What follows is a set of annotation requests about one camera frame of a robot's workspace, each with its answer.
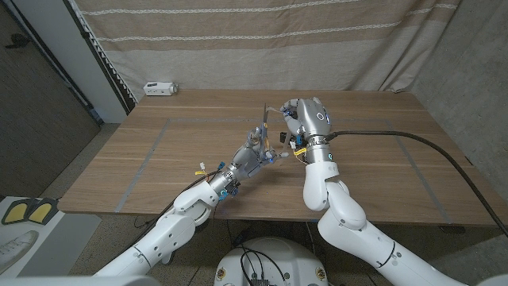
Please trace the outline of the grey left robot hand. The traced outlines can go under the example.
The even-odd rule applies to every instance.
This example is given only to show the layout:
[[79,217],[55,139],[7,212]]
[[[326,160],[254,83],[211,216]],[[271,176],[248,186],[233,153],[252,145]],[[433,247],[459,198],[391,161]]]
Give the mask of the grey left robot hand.
[[253,177],[264,165],[288,156],[289,153],[277,153],[270,146],[266,125],[256,127],[248,133],[247,141],[236,151],[230,165],[210,181],[210,186],[218,195],[223,190],[233,194],[242,180]]

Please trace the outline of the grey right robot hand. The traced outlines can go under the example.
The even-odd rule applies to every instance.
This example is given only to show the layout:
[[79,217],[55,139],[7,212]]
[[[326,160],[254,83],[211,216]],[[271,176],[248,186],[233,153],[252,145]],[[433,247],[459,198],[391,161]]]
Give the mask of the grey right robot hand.
[[325,139],[331,132],[329,116],[318,98],[291,99],[279,110],[291,134],[306,142],[306,161],[309,164],[333,160]]

